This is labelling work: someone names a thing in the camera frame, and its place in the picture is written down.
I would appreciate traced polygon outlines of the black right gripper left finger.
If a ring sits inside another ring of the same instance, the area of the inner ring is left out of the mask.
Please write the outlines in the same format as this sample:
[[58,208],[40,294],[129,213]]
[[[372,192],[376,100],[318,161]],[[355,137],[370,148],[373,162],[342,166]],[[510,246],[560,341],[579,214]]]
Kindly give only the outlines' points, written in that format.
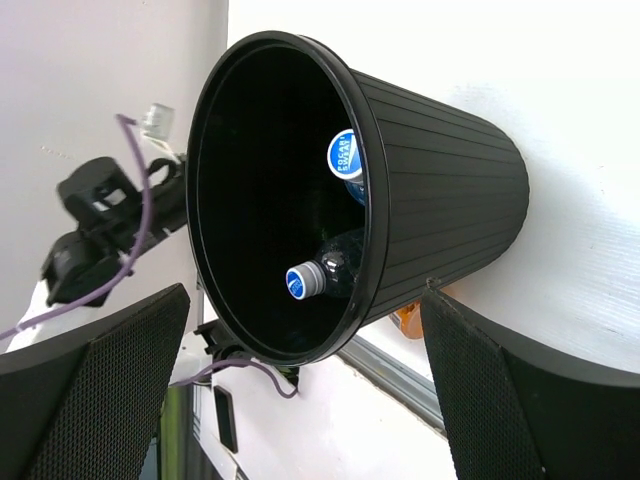
[[190,308],[174,284],[1,357],[4,479],[136,479]]

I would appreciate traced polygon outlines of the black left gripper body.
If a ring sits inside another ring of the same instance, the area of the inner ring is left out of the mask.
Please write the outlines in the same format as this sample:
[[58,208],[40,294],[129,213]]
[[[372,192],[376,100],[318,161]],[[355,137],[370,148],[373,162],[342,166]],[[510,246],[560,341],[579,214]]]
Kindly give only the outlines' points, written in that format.
[[[147,168],[166,176],[151,188],[151,224],[141,252],[146,253],[187,223],[185,157],[156,158]],[[70,304],[110,281],[122,256],[136,241],[142,215],[142,192],[111,157],[92,159],[57,185],[57,194],[75,230],[59,237],[41,269],[46,304]]]

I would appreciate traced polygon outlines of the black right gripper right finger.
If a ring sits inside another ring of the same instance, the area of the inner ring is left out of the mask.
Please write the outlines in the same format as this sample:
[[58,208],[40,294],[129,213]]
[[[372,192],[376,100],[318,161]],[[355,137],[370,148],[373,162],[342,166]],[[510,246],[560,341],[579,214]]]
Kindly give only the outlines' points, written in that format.
[[458,478],[638,478],[638,374],[551,348],[431,288],[421,320]]

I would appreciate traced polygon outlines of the clear unlabelled plastic bottle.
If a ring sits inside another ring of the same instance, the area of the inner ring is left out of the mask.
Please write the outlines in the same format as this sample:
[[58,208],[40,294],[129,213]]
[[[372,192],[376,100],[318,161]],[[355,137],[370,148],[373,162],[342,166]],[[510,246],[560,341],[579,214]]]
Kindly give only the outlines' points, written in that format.
[[349,298],[360,272],[364,233],[363,228],[341,233],[324,242],[313,259],[289,268],[289,294],[296,300],[320,295]]

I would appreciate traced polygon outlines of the blue label plastic bottle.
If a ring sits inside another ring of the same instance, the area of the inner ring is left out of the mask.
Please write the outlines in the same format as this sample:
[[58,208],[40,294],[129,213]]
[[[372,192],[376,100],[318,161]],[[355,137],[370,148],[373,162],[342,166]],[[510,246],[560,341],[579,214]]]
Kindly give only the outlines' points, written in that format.
[[344,183],[359,204],[365,206],[363,166],[353,129],[342,130],[333,137],[327,148],[326,159],[331,173]]

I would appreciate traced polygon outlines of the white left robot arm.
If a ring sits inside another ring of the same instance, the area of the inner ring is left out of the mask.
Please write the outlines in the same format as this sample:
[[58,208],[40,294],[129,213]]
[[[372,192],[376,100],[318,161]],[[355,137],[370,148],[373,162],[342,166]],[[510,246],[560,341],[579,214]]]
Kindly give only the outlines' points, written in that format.
[[185,226],[185,167],[183,155],[156,158],[143,167],[143,179],[159,171],[164,178],[138,190],[115,159],[99,157],[59,183],[58,196],[76,228],[53,243],[27,311],[2,333],[9,351],[97,319],[136,261]]

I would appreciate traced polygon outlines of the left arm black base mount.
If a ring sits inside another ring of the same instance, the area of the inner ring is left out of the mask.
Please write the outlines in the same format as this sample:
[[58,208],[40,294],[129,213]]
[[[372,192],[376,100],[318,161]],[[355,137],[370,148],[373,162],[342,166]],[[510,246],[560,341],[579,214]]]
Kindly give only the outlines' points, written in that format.
[[250,444],[258,426],[278,422],[278,409],[293,403],[300,369],[253,358],[219,320],[198,326],[195,335],[205,342],[209,369],[201,379],[213,394],[218,439],[230,453],[238,454]]

